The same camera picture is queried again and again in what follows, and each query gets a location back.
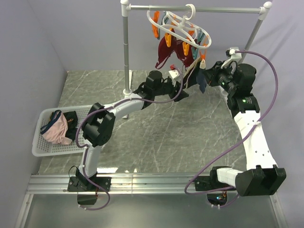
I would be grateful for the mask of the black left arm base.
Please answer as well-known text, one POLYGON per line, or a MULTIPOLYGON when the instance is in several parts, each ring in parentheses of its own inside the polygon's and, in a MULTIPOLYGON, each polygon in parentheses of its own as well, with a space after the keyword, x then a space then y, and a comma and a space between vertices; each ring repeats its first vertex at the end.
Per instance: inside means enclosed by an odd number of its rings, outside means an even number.
MULTIPOLYGON (((90 178, 92 182, 109 191, 111 186, 111 177, 90 178)), ((77 202, 80 205, 94 205, 97 202, 98 193, 104 192, 97 186, 90 183, 84 176, 72 176, 69 178, 67 192, 77 193, 77 202)))

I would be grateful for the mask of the navy blue underwear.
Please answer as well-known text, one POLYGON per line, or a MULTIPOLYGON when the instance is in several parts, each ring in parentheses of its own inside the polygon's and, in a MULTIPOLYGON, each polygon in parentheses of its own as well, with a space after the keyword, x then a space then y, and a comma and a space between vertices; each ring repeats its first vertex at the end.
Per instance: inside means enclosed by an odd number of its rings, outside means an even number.
POLYGON ((197 58, 187 69, 183 76, 183 89, 199 85, 199 90, 205 93, 207 82, 205 79, 206 62, 203 58, 197 58))

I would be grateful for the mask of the dark red lace bra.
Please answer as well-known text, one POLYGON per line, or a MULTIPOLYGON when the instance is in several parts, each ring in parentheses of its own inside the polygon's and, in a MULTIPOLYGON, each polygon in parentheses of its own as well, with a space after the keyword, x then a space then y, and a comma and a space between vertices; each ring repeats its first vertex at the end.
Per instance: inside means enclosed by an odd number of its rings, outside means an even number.
POLYGON ((168 47, 165 37, 163 37, 160 40, 158 46, 158 60, 155 64, 155 68, 161 69, 166 64, 172 53, 176 54, 177 58, 183 63, 185 67, 189 67, 194 62, 192 51, 190 49, 188 55, 185 55, 182 44, 183 41, 177 40, 175 37, 172 37, 171 46, 168 47))

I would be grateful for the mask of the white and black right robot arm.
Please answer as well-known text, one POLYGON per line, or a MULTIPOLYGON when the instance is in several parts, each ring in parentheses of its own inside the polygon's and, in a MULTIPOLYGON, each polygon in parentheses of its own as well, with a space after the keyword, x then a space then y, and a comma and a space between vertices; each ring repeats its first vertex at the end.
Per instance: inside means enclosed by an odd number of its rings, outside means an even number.
POLYGON ((233 68, 222 61, 204 72, 209 86, 220 86, 228 94, 227 105, 243 139, 247 161, 245 171, 212 168, 209 184, 215 190, 231 186, 242 197, 273 195, 286 179, 285 169, 278 167, 270 152, 258 101, 251 92, 256 73, 249 64, 233 68))

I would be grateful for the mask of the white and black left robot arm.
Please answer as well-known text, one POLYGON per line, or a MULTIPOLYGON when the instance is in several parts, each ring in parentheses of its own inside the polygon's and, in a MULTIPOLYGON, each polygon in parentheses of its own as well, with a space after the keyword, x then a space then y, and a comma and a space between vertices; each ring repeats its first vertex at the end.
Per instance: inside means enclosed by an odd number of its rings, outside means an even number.
POLYGON ((77 146, 85 150, 76 170, 79 186, 85 191, 97 186, 97 159, 102 147, 110 140, 116 121, 156 103, 157 96, 168 95, 169 100, 174 102, 188 97, 183 87, 180 70, 171 70, 167 78, 163 78, 160 71, 153 70, 126 98, 106 105, 93 104, 77 130, 83 133, 84 144, 80 145, 78 139, 75 139, 77 146))

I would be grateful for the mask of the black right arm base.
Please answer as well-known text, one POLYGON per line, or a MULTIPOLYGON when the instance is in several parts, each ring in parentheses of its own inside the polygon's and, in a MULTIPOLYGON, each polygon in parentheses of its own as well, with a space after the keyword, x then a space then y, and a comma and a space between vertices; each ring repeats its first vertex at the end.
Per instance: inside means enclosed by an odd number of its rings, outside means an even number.
POLYGON ((198 176, 194 180, 196 192, 206 192, 206 197, 211 207, 218 209, 227 207, 238 199, 236 195, 233 199, 228 198, 228 191, 235 190, 226 183, 221 183, 211 176, 198 176))

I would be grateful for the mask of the yellow-orange clothespin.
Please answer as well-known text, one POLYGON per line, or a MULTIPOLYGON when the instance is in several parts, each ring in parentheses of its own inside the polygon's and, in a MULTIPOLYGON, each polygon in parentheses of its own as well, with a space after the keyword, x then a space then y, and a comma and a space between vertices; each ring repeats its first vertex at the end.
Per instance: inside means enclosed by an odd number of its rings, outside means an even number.
POLYGON ((184 55, 187 56, 189 54, 189 48, 190 48, 189 43, 183 42, 182 48, 183 48, 184 55))

